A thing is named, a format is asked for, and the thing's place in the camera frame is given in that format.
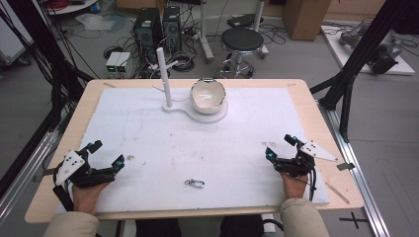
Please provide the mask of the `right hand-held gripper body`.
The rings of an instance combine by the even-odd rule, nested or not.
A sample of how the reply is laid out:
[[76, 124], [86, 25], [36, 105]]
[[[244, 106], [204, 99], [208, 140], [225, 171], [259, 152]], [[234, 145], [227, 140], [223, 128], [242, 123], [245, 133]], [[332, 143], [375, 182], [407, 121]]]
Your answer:
[[291, 177], [305, 176], [315, 169], [315, 158], [335, 162], [338, 158], [313, 140], [302, 142], [288, 140], [296, 149], [293, 158], [274, 156], [274, 168], [279, 173], [288, 173]]

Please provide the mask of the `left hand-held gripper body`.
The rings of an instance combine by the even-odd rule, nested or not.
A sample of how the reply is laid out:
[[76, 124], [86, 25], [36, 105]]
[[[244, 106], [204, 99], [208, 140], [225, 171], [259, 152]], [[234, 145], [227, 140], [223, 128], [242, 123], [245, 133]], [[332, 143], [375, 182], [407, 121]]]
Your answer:
[[70, 181], [80, 189], [110, 183], [115, 179], [113, 168], [95, 169], [88, 162], [89, 151], [70, 150], [63, 161], [56, 167], [53, 182], [58, 186]]

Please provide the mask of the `person's right hand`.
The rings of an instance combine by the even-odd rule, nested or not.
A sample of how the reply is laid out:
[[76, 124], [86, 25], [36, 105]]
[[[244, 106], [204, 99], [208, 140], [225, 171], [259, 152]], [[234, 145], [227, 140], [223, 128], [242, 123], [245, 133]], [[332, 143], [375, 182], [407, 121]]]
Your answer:
[[292, 177], [288, 173], [281, 173], [286, 199], [303, 198], [308, 176]]

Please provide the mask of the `person's left hand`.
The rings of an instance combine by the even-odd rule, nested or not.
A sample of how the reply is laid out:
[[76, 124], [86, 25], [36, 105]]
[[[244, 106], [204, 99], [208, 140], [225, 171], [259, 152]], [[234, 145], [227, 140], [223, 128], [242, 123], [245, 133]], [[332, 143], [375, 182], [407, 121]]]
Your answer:
[[73, 186], [73, 210], [94, 215], [98, 198], [107, 186], [108, 183], [86, 189]]

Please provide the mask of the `wooden table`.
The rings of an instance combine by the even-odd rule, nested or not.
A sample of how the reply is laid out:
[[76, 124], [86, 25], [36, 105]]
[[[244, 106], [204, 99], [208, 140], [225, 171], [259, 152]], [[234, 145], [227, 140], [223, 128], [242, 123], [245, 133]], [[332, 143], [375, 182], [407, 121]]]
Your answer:
[[[314, 101], [306, 83], [301, 79], [223, 79], [221, 83], [226, 88], [285, 88], [289, 91], [293, 105], [298, 114], [304, 134], [319, 143], [327, 151], [338, 158], [338, 162], [344, 161], [343, 156], [333, 138], [329, 127]], [[102, 92], [107, 88], [152, 88], [159, 87], [162, 82], [159, 79], [99, 79], [88, 83], [78, 106], [64, 131], [57, 146], [55, 154], [50, 162], [51, 166], [57, 165], [63, 158], [64, 153], [77, 148], [99, 102]], [[337, 165], [330, 161], [319, 159], [317, 166], [327, 183], [336, 188], [350, 204], [344, 203], [327, 186], [326, 192], [331, 202], [325, 206], [330, 209], [361, 208], [364, 205], [363, 198], [357, 188], [350, 172], [339, 171]], [[59, 200], [52, 192], [52, 177], [45, 176], [36, 191], [33, 200], [25, 214], [28, 223], [48, 223], [55, 216], [55, 210]]]

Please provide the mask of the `white foam mat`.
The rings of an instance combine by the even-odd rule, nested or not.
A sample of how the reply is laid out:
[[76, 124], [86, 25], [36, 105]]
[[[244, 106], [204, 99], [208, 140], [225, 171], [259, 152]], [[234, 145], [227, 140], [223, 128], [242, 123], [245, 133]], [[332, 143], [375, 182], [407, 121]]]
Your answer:
[[[81, 143], [101, 140], [90, 155], [96, 169], [126, 159], [101, 193], [100, 213], [275, 206], [284, 199], [280, 175], [265, 157], [270, 147], [282, 158], [296, 149], [286, 134], [305, 140], [285, 88], [229, 88], [227, 116], [202, 124], [162, 110], [153, 88], [103, 91]], [[184, 182], [203, 180], [197, 189]]]

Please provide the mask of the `thin wooden stick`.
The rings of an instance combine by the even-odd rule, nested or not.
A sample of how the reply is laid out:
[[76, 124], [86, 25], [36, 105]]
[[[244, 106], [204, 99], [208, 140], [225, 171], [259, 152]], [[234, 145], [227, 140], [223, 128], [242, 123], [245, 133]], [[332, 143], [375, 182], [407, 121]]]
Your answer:
[[350, 204], [350, 201], [344, 197], [336, 188], [334, 188], [332, 185], [330, 185], [329, 183], [325, 183], [325, 185], [336, 195], [338, 196], [344, 203], [346, 204]]

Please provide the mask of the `person's left leg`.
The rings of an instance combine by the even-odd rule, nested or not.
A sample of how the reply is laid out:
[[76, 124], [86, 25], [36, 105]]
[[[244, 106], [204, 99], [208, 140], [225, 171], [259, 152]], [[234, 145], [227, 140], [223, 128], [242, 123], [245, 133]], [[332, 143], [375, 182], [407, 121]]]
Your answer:
[[179, 222], [170, 219], [137, 220], [135, 237], [182, 237]]

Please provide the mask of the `person's leg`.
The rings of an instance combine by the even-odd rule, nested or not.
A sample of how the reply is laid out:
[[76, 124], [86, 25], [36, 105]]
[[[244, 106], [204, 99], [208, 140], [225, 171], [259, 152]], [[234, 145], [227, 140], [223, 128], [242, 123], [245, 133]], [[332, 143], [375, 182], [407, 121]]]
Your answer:
[[262, 237], [264, 227], [260, 215], [225, 216], [219, 237]]
[[179, 222], [170, 219], [137, 220], [135, 237], [182, 237]]

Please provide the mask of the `person's right leg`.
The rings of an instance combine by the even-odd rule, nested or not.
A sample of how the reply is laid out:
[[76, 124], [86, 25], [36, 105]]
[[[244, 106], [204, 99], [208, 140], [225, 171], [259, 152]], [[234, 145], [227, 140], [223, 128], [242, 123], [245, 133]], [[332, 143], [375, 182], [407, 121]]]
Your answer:
[[225, 216], [219, 237], [262, 237], [264, 227], [260, 215]]

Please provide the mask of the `metal carabiner clip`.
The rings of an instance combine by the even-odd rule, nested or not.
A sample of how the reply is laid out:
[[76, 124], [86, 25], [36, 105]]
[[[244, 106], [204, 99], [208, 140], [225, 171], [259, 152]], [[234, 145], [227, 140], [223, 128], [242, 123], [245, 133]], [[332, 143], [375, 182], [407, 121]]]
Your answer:
[[195, 179], [186, 180], [184, 184], [197, 188], [197, 189], [203, 189], [206, 185], [206, 183], [203, 180], [195, 180]]

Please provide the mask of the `white power supply box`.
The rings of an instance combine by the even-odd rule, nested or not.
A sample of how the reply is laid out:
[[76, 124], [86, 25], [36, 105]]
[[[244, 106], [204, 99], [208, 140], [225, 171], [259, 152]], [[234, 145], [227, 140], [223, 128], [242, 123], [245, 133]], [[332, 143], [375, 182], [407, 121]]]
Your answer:
[[120, 53], [116, 67], [119, 78], [129, 78], [131, 76], [132, 60], [129, 52]]
[[116, 78], [118, 76], [117, 64], [118, 64], [120, 55], [121, 54], [119, 52], [114, 51], [110, 54], [106, 62], [106, 68], [111, 78]]

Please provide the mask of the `white bowl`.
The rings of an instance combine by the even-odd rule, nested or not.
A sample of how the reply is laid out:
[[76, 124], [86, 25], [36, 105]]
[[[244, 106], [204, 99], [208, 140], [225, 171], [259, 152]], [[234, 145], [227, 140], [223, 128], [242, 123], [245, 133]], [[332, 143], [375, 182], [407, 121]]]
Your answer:
[[200, 79], [190, 90], [193, 108], [201, 114], [212, 115], [219, 112], [225, 102], [224, 86], [214, 79]]

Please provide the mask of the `white stand with pole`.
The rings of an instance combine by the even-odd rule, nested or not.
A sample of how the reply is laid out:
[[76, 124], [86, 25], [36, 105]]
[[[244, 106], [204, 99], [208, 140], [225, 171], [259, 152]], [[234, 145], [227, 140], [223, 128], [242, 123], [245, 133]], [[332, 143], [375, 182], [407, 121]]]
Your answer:
[[173, 63], [167, 64], [165, 60], [164, 49], [162, 47], [158, 47], [156, 49], [156, 55], [157, 55], [158, 67], [160, 70], [162, 85], [163, 85], [162, 92], [165, 95], [165, 102], [162, 104], [162, 110], [164, 112], [183, 113], [186, 116], [188, 116], [191, 120], [194, 120], [196, 122], [203, 123], [203, 124], [216, 123], [216, 122], [221, 121], [227, 116], [228, 102], [226, 100], [226, 97], [225, 97], [225, 102], [221, 110], [215, 114], [212, 114], [212, 115], [201, 114], [193, 108], [192, 103], [190, 101], [190, 90], [197, 81], [189, 89], [189, 95], [186, 99], [183, 99], [183, 100], [173, 99], [172, 94], [171, 94], [171, 88], [169, 84], [167, 70], [171, 68], [172, 66], [176, 65], [178, 61], [175, 60]]

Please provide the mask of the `white floor board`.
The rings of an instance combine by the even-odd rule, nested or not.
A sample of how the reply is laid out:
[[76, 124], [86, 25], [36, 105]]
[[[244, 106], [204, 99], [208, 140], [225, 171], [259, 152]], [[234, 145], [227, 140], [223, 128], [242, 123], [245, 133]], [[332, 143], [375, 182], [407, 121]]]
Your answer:
[[[321, 30], [340, 67], [343, 67], [352, 54], [353, 50], [348, 45], [341, 45], [339, 43], [341, 32], [339, 31], [338, 27], [322, 26]], [[401, 56], [396, 56], [395, 61], [396, 64], [393, 65], [388, 71], [386, 71], [385, 75], [410, 76], [415, 73], [415, 71]]]

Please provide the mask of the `black round stool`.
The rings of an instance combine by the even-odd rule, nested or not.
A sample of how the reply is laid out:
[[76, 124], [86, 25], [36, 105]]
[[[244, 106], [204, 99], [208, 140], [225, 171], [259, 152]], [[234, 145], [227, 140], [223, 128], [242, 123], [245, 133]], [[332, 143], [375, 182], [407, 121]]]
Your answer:
[[255, 69], [243, 57], [260, 51], [264, 43], [263, 37], [254, 30], [233, 28], [221, 34], [220, 43], [228, 51], [228, 55], [218, 65], [214, 77], [223, 79], [252, 79]]

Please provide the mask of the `brown cardboard box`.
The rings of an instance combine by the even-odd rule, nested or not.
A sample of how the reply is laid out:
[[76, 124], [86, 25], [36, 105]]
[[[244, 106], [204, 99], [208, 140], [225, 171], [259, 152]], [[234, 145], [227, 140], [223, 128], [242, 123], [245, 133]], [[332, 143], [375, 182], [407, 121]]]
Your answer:
[[291, 40], [315, 40], [331, 0], [287, 0], [282, 19]]

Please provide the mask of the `clear plastic sheet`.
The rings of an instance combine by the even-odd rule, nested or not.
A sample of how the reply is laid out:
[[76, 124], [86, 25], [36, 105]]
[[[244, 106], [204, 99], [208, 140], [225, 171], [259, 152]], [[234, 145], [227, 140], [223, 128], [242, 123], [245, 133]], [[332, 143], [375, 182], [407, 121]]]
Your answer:
[[115, 31], [126, 24], [126, 19], [120, 15], [96, 15], [85, 13], [79, 15], [75, 20], [81, 23], [86, 31]]

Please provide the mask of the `large black computer tower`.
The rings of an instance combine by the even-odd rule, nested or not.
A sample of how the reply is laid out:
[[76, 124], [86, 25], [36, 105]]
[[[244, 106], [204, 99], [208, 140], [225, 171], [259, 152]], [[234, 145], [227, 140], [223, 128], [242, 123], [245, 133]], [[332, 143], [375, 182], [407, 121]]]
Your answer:
[[157, 61], [156, 49], [163, 40], [160, 12], [157, 8], [142, 8], [132, 28], [140, 54], [149, 62]]

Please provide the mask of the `flat black case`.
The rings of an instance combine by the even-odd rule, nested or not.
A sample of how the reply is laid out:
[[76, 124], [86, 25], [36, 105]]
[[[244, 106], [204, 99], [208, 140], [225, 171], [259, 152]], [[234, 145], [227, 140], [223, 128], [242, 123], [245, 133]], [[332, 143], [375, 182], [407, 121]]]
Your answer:
[[246, 14], [239, 17], [231, 17], [227, 23], [232, 28], [252, 28], [256, 19], [255, 14]]

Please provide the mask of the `white desk leg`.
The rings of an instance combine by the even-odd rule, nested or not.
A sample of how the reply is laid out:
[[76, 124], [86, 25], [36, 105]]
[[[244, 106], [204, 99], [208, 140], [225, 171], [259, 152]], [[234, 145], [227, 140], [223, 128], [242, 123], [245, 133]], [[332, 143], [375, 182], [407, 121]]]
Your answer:
[[[253, 30], [255, 32], [259, 32], [264, 5], [265, 5], [265, 0], [257, 0], [255, 18], [254, 18], [254, 23], [253, 23]], [[269, 54], [269, 50], [266, 48], [264, 44], [262, 44], [258, 52], [259, 57], [261, 59], [264, 59], [268, 54]]]
[[201, 3], [201, 29], [199, 32], [199, 40], [206, 57], [206, 63], [213, 61], [213, 54], [210, 48], [210, 44], [207, 39], [207, 0], [200, 0]]

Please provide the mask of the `round white table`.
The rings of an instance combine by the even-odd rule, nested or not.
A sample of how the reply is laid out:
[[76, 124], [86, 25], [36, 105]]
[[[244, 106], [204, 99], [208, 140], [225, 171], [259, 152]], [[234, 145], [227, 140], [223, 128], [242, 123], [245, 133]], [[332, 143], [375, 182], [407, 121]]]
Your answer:
[[99, 0], [84, 0], [84, 3], [79, 5], [72, 5], [68, 3], [65, 7], [58, 7], [57, 9], [48, 8], [47, 10], [51, 14], [62, 15], [87, 9], [93, 12], [98, 12], [100, 10]]

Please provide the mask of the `slim black computer tower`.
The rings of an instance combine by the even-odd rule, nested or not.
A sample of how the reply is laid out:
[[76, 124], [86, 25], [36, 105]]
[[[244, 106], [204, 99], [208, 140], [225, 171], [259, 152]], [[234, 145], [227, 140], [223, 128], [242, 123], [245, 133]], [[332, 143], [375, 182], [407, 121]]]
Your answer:
[[163, 32], [166, 50], [174, 53], [181, 49], [180, 8], [168, 6], [163, 13]]

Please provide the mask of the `aluminium rail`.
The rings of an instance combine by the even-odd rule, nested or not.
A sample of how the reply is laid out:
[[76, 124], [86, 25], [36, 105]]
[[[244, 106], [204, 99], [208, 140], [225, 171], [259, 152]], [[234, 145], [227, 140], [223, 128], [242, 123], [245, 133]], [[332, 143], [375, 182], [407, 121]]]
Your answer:
[[337, 143], [338, 149], [343, 156], [344, 161], [347, 164], [353, 164], [354, 168], [349, 170], [355, 184], [359, 189], [361, 196], [364, 201], [363, 210], [366, 214], [368, 224], [372, 228], [375, 237], [390, 237], [387, 226], [384, 222], [384, 219], [381, 216], [381, 213], [378, 209], [377, 203], [374, 199], [374, 196], [370, 190], [368, 182], [364, 176], [362, 168], [358, 162], [355, 151], [353, 150], [350, 142], [346, 142], [344, 136], [340, 134], [339, 125], [340, 119], [339, 115], [335, 111], [328, 111], [327, 109], [318, 106], [320, 112], [322, 113], [326, 123], [329, 126], [335, 142]]
[[13, 179], [10, 187], [0, 198], [0, 226], [8, 218], [24, 190], [32, 180], [34, 174], [39, 169], [42, 161], [52, 150], [52, 146], [58, 138], [57, 131], [47, 132], [29, 150], [27, 160], [18, 170], [17, 176]]

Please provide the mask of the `black metal frame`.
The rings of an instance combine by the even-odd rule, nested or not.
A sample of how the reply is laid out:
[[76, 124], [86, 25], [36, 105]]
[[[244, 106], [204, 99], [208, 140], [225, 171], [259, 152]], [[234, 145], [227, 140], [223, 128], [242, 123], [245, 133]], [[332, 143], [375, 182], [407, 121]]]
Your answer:
[[63, 107], [80, 101], [84, 92], [81, 82], [89, 82], [93, 80], [93, 77], [78, 69], [64, 56], [33, 0], [6, 0], [6, 2], [34, 44], [29, 45], [2, 9], [0, 9], [0, 18], [29, 51], [45, 80], [51, 85], [51, 111], [47, 116], [47, 125], [53, 129], [60, 124]]
[[412, 1], [385, 0], [342, 69], [335, 76], [309, 89], [311, 94], [316, 94], [328, 88], [326, 95], [319, 100], [320, 106], [328, 111], [335, 111], [337, 103], [343, 100], [338, 131], [346, 143], [349, 142], [348, 124], [355, 79]]

